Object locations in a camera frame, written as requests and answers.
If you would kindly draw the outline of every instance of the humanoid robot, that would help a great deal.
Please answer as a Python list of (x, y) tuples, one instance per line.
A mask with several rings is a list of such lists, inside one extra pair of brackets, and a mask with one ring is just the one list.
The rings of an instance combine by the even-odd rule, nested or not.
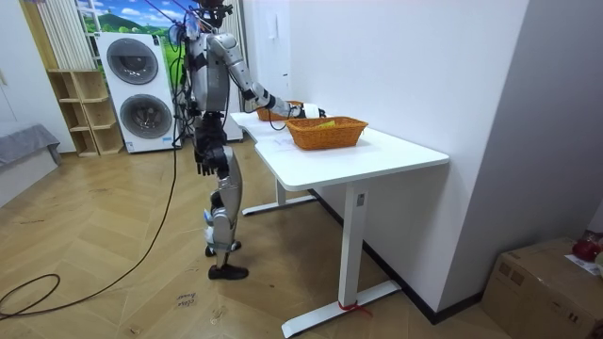
[[(232, 6), (225, 6), (223, 0), (198, 2), (201, 6), (190, 8), (190, 20), (180, 29), (186, 30), (184, 65), (195, 97), (195, 105), (188, 108), (188, 113), (197, 117), (194, 144), (198, 172), (218, 176), (218, 188), (210, 194), (211, 208), (204, 213), (208, 225), (205, 255), (216, 257), (208, 277), (239, 280), (247, 277), (249, 271), (228, 264), (229, 253), (241, 248), (240, 242), (235, 241), (235, 231), (243, 191), (239, 166), (233, 149), (226, 146), (221, 122), (221, 112), (228, 105), (229, 79), (232, 77), (245, 100), (255, 101), (273, 113), (306, 118), (306, 111), (303, 105), (291, 105), (254, 82), (235, 37), (218, 32), (223, 18), (232, 13)], [(314, 117), (323, 114), (322, 110), (312, 110)]]

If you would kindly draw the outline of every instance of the black shoe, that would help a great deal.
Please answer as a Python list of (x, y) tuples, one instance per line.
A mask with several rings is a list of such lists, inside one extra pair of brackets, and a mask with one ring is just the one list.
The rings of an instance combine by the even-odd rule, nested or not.
[(209, 280), (224, 279), (224, 280), (241, 280), (247, 278), (249, 270), (245, 267), (230, 266), (228, 264), (217, 269), (215, 265), (209, 268), (207, 277)]
[[(235, 241), (235, 247), (232, 250), (239, 250), (242, 247), (243, 247), (243, 244), (241, 244), (241, 242), (237, 240), (237, 241)], [(211, 258), (213, 256), (216, 256), (216, 253), (212, 249), (210, 249), (209, 246), (207, 246), (207, 247), (205, 247), (205, 256), (207, 258)]]

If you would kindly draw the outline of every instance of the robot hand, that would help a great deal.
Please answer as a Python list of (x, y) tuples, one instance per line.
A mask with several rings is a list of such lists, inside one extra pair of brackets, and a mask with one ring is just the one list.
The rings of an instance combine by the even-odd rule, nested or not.
[(290, 116), (296, 119), (326, 117), (324, 110), (318, 108), (318, 106), (314, 104), (291, 105), (289, 109)]

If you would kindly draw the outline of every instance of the desk leg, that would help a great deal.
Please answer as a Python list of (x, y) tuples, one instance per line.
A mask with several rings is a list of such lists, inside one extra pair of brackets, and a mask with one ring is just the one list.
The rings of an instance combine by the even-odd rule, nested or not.
[(285, 338), (349, 312), (342, 310), (339, 303), (342, 306), (351, 306), (356, 302), (358, 305), (364, 305), (400, 290), (397, 283), (389, 281), (358, 293), (358, 275), (360, 273), (362, 240), (367, 218), (367, 204), (368, 191), (362, 186), (362, 183), (348, 183), (343, 223), (338, 302), (288, 320), (281, 327)]
[(316, 197), (311, 195), (287, 199), (285, 196), (285, 188), (283, 187), (283, 185), (281, 185), (281, 183), (279, 183), (279, 180), (276, 178), (274, 179), (274, 181), (276, 182), (276, 202), (245, 208), (242, 212), (243, 216), (250, 216), (255, 213), (273, 211), (276, 209), (285, 208), (305, 202), (313, 202), (316, 200)]

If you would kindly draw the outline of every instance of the wicker basket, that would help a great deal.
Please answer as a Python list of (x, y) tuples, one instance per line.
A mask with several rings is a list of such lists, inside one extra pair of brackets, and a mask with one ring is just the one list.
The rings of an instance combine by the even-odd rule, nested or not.
[[(333, 127), (318, 127), (335, 121)], [(368, 123), (347, 117), (295, 119), (286, 121), (293, 141), (301, 149), (319, 150), (355, 146)]]
[[(301, 105), (301, 102), (296, 101), (288, 101), (288, 103), (293, 105)], [(257, 117), (260, 121), (285, 121), (286, 117), (280, 116), (278, 114), (270, 112), (267, 108), (260, 107), (257, 108)]]

